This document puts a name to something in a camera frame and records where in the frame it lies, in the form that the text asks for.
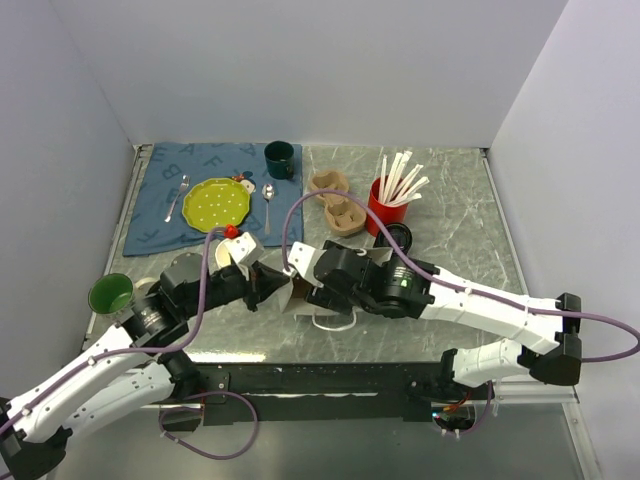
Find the light blue paper bag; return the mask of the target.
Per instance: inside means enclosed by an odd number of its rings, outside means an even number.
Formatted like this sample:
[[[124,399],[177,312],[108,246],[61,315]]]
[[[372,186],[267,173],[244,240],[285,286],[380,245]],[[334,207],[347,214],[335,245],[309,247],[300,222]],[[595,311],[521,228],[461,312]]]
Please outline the light blue paper bag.
[[[374,265],[381,266],[385,261],[391,258],[392,249],[388,247],[382,248],[349,248],[333,241],[327,241],[326,246],[321,248],[324,251],[318,262],[329,253],[324,264],[333,272],[341,265],[346,265],[341,260],[345,257],[347,260],[354,258],[370,260]],[[341,331],[351,328],[357,320],[354,312],[355,306],[348,299],[348,289],[339,287],[337,290],[331,290],[327,283],[317,280],[312,285],[312,289],[308,292],[304,299],[292,297],[292,281],[301,278],[299,276],[290,277],[288,284],[275,292],[280,312],[283,314],[292,314],[297,316],[322,316],[329,317],[335,315],[351,316],[351,323],[344,327],[336,327],[335,331]]]

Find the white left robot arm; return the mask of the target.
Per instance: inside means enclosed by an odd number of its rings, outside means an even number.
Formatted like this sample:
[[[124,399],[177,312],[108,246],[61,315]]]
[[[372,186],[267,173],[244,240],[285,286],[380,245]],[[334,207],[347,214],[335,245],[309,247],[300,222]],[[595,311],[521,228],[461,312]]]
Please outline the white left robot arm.
[[[67,447],[148,404],[195,397],[202,381],[185,347],[205,312],[241,300],[250,311],[288,283],[259,262],[209,272],[204,257],[177,257],[156,281],[124,274],[96,282],[89,303],[117,320],[59,372],[1,406],[1,456],[14,479],[41,479]]]

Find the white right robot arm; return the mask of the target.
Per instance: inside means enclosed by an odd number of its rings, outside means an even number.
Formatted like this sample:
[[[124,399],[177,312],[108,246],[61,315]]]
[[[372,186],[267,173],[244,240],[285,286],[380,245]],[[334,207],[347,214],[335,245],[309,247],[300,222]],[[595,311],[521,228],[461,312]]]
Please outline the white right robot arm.
[[[369,250],[297,242],[288,263],[316,290],[336,295],[344,308],[389,319],[450,322],[497,336],[490,344],[442,354],[437,385],[448,398],[510,376],[527,374],[555,386],[574,386],[580,379],[582,342],[566,318],[579,304],[575,296],[510,294],[391,249],[377,260]]]

